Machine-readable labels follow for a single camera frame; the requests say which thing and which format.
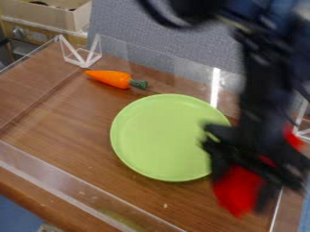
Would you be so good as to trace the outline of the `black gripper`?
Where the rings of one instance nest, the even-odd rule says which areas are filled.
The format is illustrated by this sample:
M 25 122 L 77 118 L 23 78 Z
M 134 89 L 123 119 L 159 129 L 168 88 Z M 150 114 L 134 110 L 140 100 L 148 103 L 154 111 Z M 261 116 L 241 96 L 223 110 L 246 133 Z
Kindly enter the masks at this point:
M 255 213 L 266 212 L 282 186 L 303 188 L 310 159 L 290 145 L 290 126 L 286 117 L 241 117 L 235 126 L 215 122 L 200 125 L 200 148 L 210 154 L 212 182 L 223 178 L 234 165 L 263 179 L 255 195 Z

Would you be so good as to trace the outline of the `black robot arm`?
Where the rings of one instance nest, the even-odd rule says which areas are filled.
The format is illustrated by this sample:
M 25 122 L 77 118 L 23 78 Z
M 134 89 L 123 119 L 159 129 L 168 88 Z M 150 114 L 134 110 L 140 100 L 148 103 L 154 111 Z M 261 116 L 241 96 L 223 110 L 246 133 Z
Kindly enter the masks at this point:
M 310 158 L 293 133 L 291 104 L 310 100 L 310 0 L 136 0 L 162 26 L 190 30 L 210 21 L 231 27 L 242 48 L 245 87 L 235 126 L 207 123 L 200 143 L 211 158 L 212 192 L 236 217 L 263 211 L 282 188 L 302 191 Z

